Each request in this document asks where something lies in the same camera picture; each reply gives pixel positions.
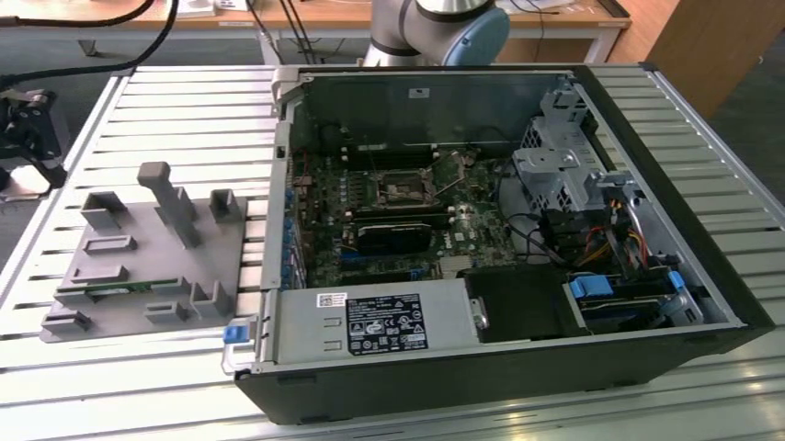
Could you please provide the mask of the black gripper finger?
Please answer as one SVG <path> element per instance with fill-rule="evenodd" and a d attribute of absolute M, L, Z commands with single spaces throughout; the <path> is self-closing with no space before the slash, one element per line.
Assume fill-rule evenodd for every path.
<path fill-rule="evenodd" d="M 28 150 L 25 159 L 49 184 L 49 189 L 61 188 L 68 179 L 68 172 L 61 164 L 61 156 L 53 151 Z"/>

